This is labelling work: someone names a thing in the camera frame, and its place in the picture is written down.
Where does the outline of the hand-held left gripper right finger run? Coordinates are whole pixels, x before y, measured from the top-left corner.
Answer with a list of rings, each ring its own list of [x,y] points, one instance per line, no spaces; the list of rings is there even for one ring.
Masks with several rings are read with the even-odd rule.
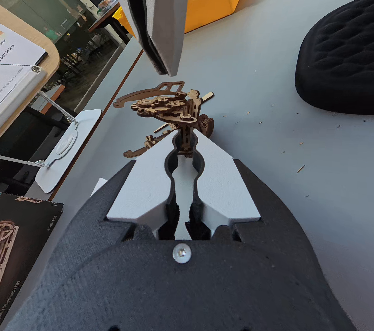
[[[219,226],[257,222],[260,213],[231,155],[197,129],[191,132],[193,183],[191,239],[210,239]]]

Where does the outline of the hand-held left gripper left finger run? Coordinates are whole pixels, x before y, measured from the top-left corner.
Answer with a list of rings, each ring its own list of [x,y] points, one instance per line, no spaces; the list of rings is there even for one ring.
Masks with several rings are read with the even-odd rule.
[[[180,209],[172,174],[178,167],[179,149],[180,130],[176,129],[130,161],[132,168],[107,219],[147,225],[159,239],[175,239]]]

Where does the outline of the wooden gear model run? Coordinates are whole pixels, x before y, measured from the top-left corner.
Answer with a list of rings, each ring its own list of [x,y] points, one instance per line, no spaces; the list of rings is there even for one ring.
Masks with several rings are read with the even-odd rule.
[[[124,157],[135,158],[142,155],[172,131],[179,129],[182,143],[178,155],[192,158],[193,150],[190,143],[192,129],[197,129],[208,138],[212,135],[214,120],[206,114],[201,114],[202,97],[199,91],[183,92],[184,84],[185,82],[182,81],[163,82],[155,88],[135,91],[114,101],[114,108],[123,108],[125,103],[134,102],[131,109],[136,111],[138,116],[156,118],[175,128],[163,131],[158,137],[147,136],[142,148],[136,151],[128,150],[124,152]]]

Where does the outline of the clear plastic bag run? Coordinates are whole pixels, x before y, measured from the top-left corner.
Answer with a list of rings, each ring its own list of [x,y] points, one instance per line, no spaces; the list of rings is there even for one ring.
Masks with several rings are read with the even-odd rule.
[[[98,4],[97,15],[103,16],[106,12],[108,12],[111,8],[113,8],[118,3],[118,0],[102,0]]]

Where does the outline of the brown table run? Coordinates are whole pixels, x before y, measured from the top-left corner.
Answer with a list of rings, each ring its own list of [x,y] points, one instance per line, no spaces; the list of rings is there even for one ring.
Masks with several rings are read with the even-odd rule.
[[[111,9],[109,9],[104,15],[98,18],[94,24],[88,29],[88,32],[93,32],[96,29],[103,29],[107,25],[111,25],[115,33],[126,45],[129,43],[130,38],[128,37],[128,30],[121,25],[121,23],[113,17],[115,12],[119,9],[120,3],[117,2]]]

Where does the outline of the white document stand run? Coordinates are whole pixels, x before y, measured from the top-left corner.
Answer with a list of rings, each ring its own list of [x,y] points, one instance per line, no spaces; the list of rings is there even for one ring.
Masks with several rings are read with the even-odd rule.
[[[95,124],[98,122],[102,110],[83,110],[73,117],[45,92],[39,91],[39,96],[57,108],[68,118],[71,123],[57,145],[53,148],[46,160],[24,161],[7,156],[0,156],[1,160],[7,160],[24,165],[38,167],[35,181],[44,193],[51,193],[56,188],[68,166],[73,161],[75,155],[88,138]]]

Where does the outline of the tan wooden board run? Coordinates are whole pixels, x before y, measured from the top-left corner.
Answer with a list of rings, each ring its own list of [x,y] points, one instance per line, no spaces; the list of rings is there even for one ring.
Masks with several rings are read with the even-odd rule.
[[[39,66],[45,70],[46,75],[20,100],[16,108],[13,108],[12,114],[1,124],[0,135],[2,136],[57,71],[60,58],[57,48],[48,37],[2,6],[0,7],[0,22],[10,30],[37,44],[48,53]]]

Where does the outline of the printed paper sheet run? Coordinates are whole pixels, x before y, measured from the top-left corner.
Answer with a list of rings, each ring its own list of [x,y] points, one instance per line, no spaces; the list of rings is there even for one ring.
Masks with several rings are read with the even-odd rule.
[[[38,66],[48,52],[4,25],[0,25],[0,64]]]

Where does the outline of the black puzzle box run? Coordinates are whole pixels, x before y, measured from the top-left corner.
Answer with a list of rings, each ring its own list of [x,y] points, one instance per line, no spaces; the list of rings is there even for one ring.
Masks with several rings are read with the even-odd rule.
[[[2,323],[64,205],[14,194],[0,194],[0,322]]]

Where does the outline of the white sheet with eyelet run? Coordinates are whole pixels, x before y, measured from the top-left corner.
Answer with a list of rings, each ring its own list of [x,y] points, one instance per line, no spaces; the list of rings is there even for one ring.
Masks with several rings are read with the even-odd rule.
[[[2,64],[0,66],[0,125],[43,80],[47,72],[39,66]]]

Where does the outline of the black padded wrist rest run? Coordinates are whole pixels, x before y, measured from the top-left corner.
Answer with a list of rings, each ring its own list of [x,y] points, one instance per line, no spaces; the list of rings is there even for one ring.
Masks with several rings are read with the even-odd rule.
[[[295,88],[318,109],[374,114],[374,0],[354,0],[321,18],[298,53]]]

